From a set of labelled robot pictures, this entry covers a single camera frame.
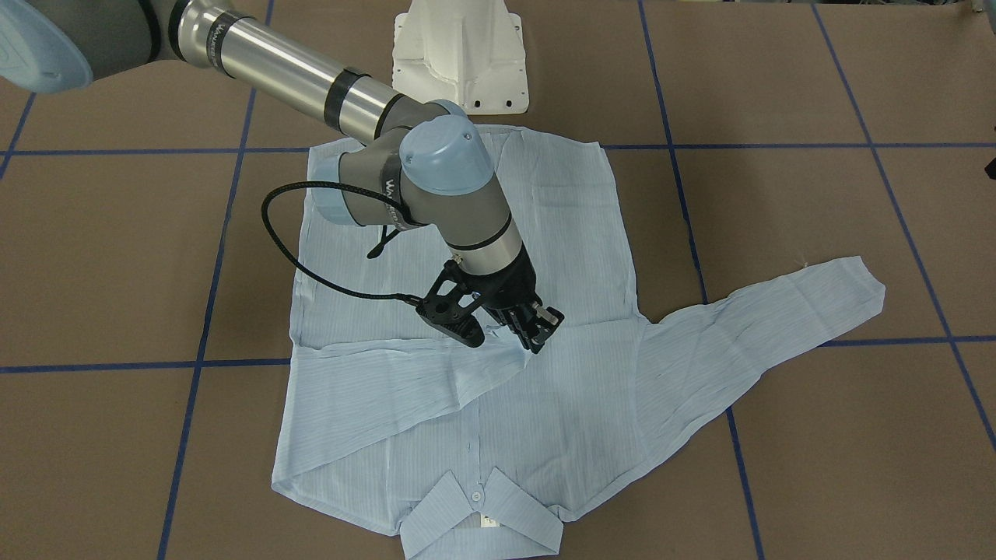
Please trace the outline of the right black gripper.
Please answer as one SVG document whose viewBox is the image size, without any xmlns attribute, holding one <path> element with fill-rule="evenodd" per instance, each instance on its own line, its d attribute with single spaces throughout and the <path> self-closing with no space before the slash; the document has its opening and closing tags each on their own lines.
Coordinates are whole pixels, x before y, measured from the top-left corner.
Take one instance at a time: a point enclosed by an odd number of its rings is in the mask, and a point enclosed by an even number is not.
<svg viewBox="0 0 996 560">
<path fill-rule="evenodd" d="M 565 319 L 558 309 L 542 305 L 536 293 L 536 271 L 525 247 L 506 267 L 483 275 L 481 286 L 487 291 L 485 311 L 496 323 L 509 327 L 533 354 L 543 350 Z"/>
</svg>

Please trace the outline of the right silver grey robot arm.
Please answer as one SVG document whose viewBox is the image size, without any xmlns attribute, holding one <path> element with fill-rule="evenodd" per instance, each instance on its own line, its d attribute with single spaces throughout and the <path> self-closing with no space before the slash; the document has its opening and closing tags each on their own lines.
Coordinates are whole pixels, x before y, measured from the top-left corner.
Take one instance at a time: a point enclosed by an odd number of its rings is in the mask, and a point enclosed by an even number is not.
<svg viewBox="0 0 996 560">
<path fill-rule="evenodd" d="M 363 300 L 395 300 L 464 346 L 485 334 L 475 311 L 538 353 L 562 325 L 536 292 L 536 272 L 475 124 L 454 103 L 420 103 L 356 68 L 276 33 L 230 1 L 4 1 L 2 77 L 32 93 L 60 93 L 154 61 L 213 68 L 359 142 L 333 180 L 266 195 L 261 217 L 285 259 L 316 283 Z M 424 296 L 357 292 L 314 273 L 276 234 L 278 195 L 310 189 L 341 226 L 379 226 L 377 257 L 399 233 L 434 226 L 451 249 Z"/>
</svg>

